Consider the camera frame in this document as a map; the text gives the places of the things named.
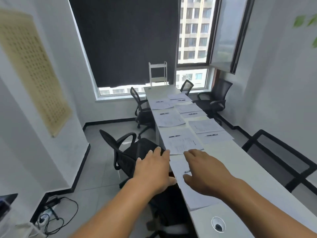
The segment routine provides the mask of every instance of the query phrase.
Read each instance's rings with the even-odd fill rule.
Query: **table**
[[[168,94],[180,93],[174,85],[148,87],[144,88],[144,90],[148,100],[167,98]],[[162,110],[152,110],[152,112],[162,112]],[[208,117],[202,116],[184,119],[186,121],[185,125],[171,127],[168,128],[168,130],[189,128],[196,136],[195,132],[188,125],[188,121],[204,119],[208,119]],[[160,132],[165,129],[167,128],[156,126],[156,143],[158,145],[163,146],[160,139]],[[317,227],[317,217],[233,140],[202,145],[204,147],[204,151],[220,160],[233,176],[246,181],[252,188],[270,200],[273,204],[277,206],[284,205],[285,209],[291,207],[292,213],[295,213],[297,216],[300,216],[305,220],[309,220],[312,227]],[[185,157],[184,155],[175,155],[171,156],[170,159],[185,159]],[[195,211],[189,211],[189,213],[199,238],[253,237],[240,218],[224,203],[215,204]],[[224,233],[219,233],[212,227],[211,220],[213,217],[220,217],[224,220],[226,224]]]

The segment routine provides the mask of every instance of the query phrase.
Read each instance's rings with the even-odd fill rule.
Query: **mesh chair back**
[[[116,170],[122,169],[123,172],[129,177],[133,176],[134,173],[134,167],[136,160],[134,157],[131,157],[127,155],[125,152],[119,150],[120,145],[117,143],[117,141],[107,132],[103,130],[99,130],[102,138],[106,141],[107,144],[111,148],[114,149],[114,162],[113,166]]]
[[[231,82],[224,79],[219,79],[211,90],[213,100],[225,100],[229,88],[232,86]]]
[[[191,89],[194,87],[194,84],[189,81],[189,80],[185,80],[185,82],[183,83],[180,91],[183,92],[188,96],[189,92],[191,91]]]
[[[317,169],[314,162],[262,129],[242,149],[290,192]]]
[[[135,99],[135,101],[138,104],[139,112],[141,112],[142,111],[142,107],[141,107],[140,96],[138,95],[137,91],[135,91],[135,89],[133,87],[130,88],[130,93],[131,93],[131,95],[133,96],[133,98]]]

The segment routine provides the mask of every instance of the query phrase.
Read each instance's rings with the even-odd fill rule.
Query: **black roller blind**
[[[98,87],[149,83],[167,62],[173,83],[178,0],[69,0]],[[161,76],[162,70],[152,72]]]

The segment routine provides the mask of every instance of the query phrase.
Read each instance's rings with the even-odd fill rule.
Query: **left hand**
[[[161,148],[157,147],[154,152],[150,150],[143,160],[137,159],[133,179],[146,185],[154,196],[177,183],[174,177],[168,175],[169,169],[170,151],[164,151],[161,156]]]

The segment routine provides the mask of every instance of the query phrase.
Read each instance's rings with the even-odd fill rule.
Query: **right hand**
[[[183,176],[185,183],[202,195],[223,198],[236,179],[224,164],[197,149],[185,151],[184,155],[192,173]]]

